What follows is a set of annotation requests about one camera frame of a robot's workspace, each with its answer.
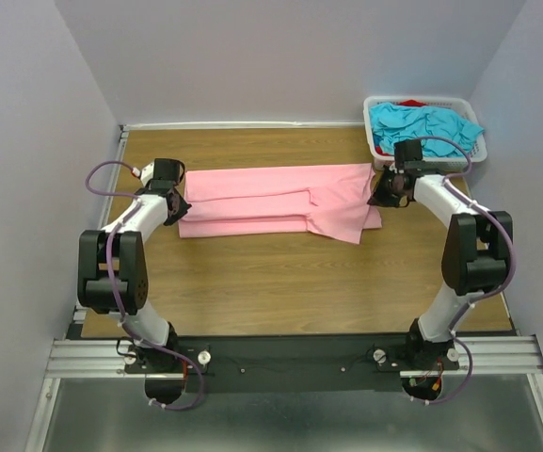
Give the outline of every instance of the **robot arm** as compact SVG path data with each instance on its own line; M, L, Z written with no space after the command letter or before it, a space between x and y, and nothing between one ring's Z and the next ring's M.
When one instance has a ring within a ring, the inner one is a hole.
M500 286L508 276L509 250L494 223L498 222L511 237L512 219L505 212L490 212L472 200L463 202L468 200L466 195L425 165L419 140L396 144L394 168L385 168L369 203L400 207L402 199L407 205L423 204L448 229L441 264L444 283L430 308L411 326L425 343L447 345L467 308L473 307L472 302ZM478 241L487 247L478 249Z
M142 170L132 169L144 185L131 205L99 231L84 231L79 240L78 298L98 314L121 320L108 274L106 242L114 232L112 262L126 316L123 322L138 337L175 349L177 334L148 300L148 273L144 243L160 225L170 225L187 213L187 204L175 187L184 176L183 163L155 159Z

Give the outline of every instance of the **wooden tabletop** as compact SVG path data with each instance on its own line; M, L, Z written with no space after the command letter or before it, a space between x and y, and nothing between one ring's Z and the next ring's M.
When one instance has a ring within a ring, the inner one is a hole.
M362 128L131 132L124 161L155 157L187 170L371 162ZM138 188L122 170L117 190ZM110 218L127 205L114 200ZM176 225L161 226L146 243L150 300L180 335L406 331L441 285L446 229L417 203L380 213L383 228L364 231L358 246L307 233L181 239ZM510 328L497 297L462 330ZM83 337L120 333L88 313Z

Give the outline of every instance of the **bolt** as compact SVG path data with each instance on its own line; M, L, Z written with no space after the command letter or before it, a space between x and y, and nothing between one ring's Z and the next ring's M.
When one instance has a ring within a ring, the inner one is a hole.
M198 354L198 362L202 365L206 365L211 361L211 354L208 350L203 350Z
M449 348L447 350L447 359L453 363L459 361L459 353L454 348Z
M374 361L378 364L386 362L386 352L381 348L378 348L372 356L374 357Z

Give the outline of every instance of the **laundry basket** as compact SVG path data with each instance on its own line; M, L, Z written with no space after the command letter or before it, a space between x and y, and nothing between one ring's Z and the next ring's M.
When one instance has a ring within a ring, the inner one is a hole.
M471 109L469 102L456 97L424 97L424 96L370 96L363 102L363 118L365 120L365 133L367 134L367 142L374 157L374 168L381 170L384 165L390 165L394 161L392 155L382 155L375 150L374 144L374 129L372 129L372 119L369 109L384 102L392 102L399 104L401 102L414 99L427 105L441 106L443 108L451 108L459 116L474 123L478 123L476 114ZM470 153L472 162L482 162L487 158L487 145L484 137L481 135L476 140L476 144ZM438 168L443 171L459 171L466 166L466 158L461 157L424 157L424 165L432 168Z

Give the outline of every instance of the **blue towel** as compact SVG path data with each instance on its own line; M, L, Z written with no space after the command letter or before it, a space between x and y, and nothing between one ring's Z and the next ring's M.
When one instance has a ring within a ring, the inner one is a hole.
M435 135L453 140L467 153L483 129L478 124L464 120L449 108L438 106L401 106L391 103L378 104L370 109L372 128L384 153L394 154L394 143L405 139ZM427 157L461 157L449 143L428 139L423 144Z

